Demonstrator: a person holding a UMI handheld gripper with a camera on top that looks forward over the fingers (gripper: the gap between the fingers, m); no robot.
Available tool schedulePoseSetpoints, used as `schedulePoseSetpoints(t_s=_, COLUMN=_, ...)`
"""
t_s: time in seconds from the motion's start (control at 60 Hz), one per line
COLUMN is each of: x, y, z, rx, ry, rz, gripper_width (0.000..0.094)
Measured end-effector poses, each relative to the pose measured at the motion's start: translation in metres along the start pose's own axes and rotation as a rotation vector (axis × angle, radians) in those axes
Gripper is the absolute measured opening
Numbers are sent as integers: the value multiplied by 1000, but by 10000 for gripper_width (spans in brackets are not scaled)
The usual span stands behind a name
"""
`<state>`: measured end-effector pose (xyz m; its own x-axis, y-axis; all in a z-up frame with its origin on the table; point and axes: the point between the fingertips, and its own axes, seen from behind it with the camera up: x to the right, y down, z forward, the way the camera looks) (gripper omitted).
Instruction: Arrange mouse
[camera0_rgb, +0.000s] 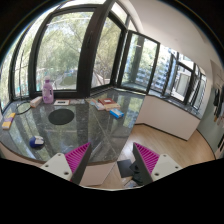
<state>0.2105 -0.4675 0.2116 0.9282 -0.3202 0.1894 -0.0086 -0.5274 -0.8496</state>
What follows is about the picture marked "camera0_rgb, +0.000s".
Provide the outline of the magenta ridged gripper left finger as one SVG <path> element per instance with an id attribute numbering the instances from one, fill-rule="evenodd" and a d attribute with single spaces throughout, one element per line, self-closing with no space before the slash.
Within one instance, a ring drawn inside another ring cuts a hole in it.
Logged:
<path id="1" fill-rule="evenodd" d="M 88 142 L 66 154 L 55 154 L 41 169 L 79 185 L 91 153 L 91 143 Z"/>

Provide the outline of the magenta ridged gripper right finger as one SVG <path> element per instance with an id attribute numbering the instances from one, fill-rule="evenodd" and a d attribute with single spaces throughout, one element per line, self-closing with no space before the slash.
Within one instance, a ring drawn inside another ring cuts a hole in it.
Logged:
<path id="1" fill-rule="evenodd" d="M 143 185 L 182 169 L 168 154 L 158 154 L 139 143 L 133 143 L 133 154 Z"/>

